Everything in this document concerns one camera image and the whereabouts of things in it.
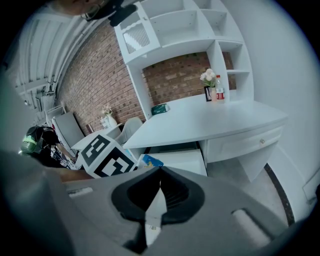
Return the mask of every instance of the white chair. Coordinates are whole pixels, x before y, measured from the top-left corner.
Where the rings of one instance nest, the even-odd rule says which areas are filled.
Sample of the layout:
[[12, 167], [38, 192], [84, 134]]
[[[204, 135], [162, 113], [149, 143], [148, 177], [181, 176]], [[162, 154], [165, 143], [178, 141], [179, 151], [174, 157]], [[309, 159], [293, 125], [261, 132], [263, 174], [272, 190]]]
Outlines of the white chair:
[[[143, 125], [142, 121], [139, 117], [133, 117], [128, 119], [128, 121], [125, 122], [123, 130], [121, 134], [116, 137], [114, 140], [118, 142], [121, 146], [123, 146], [130, 138], [131, 136]], [[141, 154], [145, 152], [146, 148], [131, 148], [127, 151], [130, 153], [130, 155], [138, 161]]]

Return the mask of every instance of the baseboard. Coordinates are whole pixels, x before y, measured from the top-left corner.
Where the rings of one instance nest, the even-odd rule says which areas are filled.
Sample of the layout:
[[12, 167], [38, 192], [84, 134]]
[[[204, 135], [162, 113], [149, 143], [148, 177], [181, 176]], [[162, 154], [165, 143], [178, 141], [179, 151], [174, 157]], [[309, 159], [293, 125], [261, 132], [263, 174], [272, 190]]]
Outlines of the baseboard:
[[277, 145], [268, 164], [279, 180], [292, 208], [295, 221], [305, 219], [310, 207], [304, 193], [304, 179], [285, 151]]

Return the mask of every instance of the chair backrest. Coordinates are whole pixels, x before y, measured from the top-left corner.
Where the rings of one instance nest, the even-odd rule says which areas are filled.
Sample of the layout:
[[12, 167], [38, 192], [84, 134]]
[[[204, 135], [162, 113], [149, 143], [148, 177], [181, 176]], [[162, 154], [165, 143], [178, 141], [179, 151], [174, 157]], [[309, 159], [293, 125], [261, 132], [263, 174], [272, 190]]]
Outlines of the chair backrest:
[[127, 142], [130, 137], [143, 125], [142, 121], [139, 117], [133, 117], [128, 119], [125, 122], [123, 130], [121, 134], [116, 137], [114, 140], [118, 142], [120, 145]]

